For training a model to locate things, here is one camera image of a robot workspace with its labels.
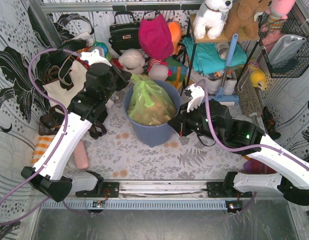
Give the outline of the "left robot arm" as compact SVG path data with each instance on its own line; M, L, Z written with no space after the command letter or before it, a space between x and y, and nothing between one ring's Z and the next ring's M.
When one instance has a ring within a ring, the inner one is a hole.
M104 188L103 177L94 171L68 177L63 173L83 135L106 119L107 101L114 92L124 89L131 77L130 72L110 63L90 64L84 87L71 99L52 143L33 166L25 166L21 171L21 176L34 189L57 203L70 193L82 198L105 197L109 193Z

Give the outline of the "green trash bag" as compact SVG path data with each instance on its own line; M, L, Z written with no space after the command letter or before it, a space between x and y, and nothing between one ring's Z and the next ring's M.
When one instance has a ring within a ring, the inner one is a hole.
M131 76L131 80L133 82L133 93L128 108L141 104L149 108L154 105L154 101L167 101L173 104L167 92L147 75L134 74Z

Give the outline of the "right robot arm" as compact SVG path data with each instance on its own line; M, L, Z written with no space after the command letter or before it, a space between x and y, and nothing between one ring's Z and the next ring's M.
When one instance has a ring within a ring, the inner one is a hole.
M257 160L275 171L267 174L230 171L222 184L227 195L279 194L291 203L309 206L309 162L278 145L253 123L232 118L227 106L209 100L187 111L187 105L183 104L167 123L181 136L196 133L213 139L226 151Z

